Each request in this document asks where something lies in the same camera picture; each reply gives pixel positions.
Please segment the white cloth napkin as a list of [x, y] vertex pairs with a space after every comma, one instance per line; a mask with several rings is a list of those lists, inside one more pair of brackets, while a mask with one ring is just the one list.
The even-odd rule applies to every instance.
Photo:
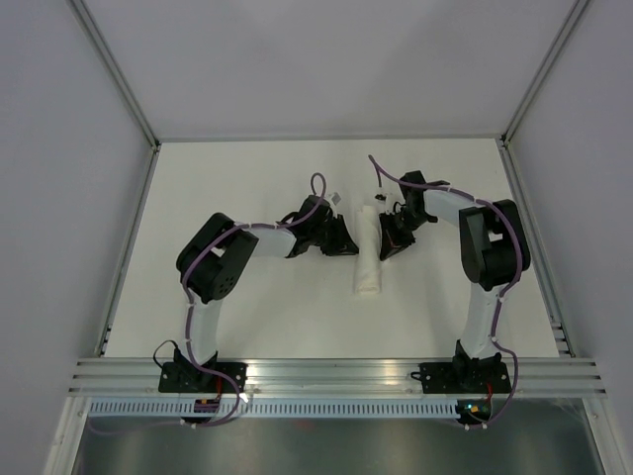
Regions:
[[375, 207], [363, 205], [357, 211], [355, 233], [359, 251], [354, 271], [354, 292], [361, 296], [377, 295], [382, 290], [381, 230]]

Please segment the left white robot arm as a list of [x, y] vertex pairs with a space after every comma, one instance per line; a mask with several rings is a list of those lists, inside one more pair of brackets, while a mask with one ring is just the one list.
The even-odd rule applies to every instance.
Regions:
[[275, 225], [240, 224], [223, 213], [213, 214], [183, 248], [176, 260], [188, 300], [183, 351], [188, 361], [182, 381], [204, 392], [216, 380], [217, 329], [222, 303], [236, 286], [252, 257], [290, 259], [311, 247], [330, 257], [359, 253], [336, 210], [340, 196], [310, 195], [297, 212]]

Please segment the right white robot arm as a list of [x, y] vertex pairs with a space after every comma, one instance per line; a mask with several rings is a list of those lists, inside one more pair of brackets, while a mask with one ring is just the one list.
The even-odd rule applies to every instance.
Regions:
[[377, 174], [398, 183], [404, 199], [392, 211], [379, 215], [382, 261], [413, 245], [413, 232], [424, 224], [443, 221], [459, 232], [461, 264], [471, 282], [471, 293], [451, 377], [458, 388], [473, 391], [488, 377], [483, 361], [504, 352], [497, 339], [503, 302], [530, 266], [517, 207], [511, 200], [478, 199], [443, 180], [428, 182], [420, 171], [400, 179], [381, 170]]

